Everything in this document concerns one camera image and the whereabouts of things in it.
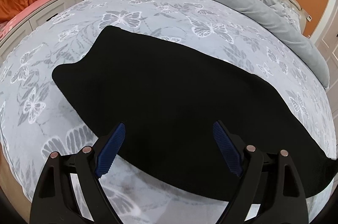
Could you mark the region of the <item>black pants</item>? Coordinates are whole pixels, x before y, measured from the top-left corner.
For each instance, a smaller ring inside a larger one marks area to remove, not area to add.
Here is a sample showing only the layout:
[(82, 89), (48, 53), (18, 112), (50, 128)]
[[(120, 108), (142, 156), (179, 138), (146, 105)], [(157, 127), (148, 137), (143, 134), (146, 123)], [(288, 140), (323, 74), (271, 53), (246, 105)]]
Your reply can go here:
[(81, 60), (56, 66), (52, 78), (96, 136), (125, 125), (119, 156), (181, 190), (235, 196), (240, 179), (213, 137), (217, 121), (263, 152), (287, 150), (306, 197), (337, 174), (337, 161), (272, 85), (188, 46), (107, 26)]

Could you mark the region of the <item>white wardrobe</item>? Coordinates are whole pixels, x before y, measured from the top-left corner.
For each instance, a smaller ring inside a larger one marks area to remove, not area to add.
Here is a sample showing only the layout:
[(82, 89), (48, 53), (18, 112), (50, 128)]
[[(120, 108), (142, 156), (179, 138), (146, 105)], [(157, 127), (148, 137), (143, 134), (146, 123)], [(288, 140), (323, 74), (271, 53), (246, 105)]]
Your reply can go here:
[(337, 96), (337, 0), (328, 0), (324, 14), (311, 35), (329, 67), (330, 83), (327, 95), (330, 99)]

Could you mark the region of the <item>pink topped window bench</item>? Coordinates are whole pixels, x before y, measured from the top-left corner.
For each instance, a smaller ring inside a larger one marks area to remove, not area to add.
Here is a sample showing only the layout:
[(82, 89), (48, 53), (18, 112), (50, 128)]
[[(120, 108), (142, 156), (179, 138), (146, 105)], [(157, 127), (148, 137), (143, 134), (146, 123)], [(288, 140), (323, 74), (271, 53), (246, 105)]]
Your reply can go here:
[(37, 0), (1, 29), (1, 62), (27, 35), (75, 4), (84, 0)]

